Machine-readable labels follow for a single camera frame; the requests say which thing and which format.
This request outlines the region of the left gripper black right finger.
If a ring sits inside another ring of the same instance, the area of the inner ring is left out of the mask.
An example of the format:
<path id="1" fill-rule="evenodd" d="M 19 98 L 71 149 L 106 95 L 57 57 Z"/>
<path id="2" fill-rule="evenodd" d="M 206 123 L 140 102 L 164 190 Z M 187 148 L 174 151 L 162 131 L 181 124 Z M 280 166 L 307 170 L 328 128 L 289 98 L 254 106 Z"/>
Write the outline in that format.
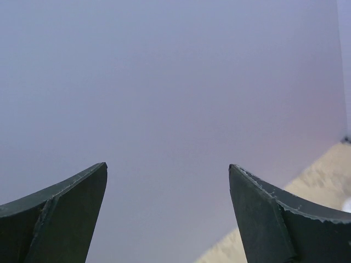
<path id="1" fill-rule="evenodd" d="M 229 166 L 230 195 L 247 262 L 350 262 L 350 214 Z"/>

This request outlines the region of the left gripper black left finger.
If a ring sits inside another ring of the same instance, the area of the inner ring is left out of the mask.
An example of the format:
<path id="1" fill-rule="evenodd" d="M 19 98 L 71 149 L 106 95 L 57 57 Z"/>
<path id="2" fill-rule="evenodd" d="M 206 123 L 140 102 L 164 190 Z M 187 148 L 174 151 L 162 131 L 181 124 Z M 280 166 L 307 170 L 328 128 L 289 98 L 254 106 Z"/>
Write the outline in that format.
<path id="1" fill-rule="evenodd" d="M 107 184 L 107 165 L 1 205 L 1 262 L 85 262 Z"/>

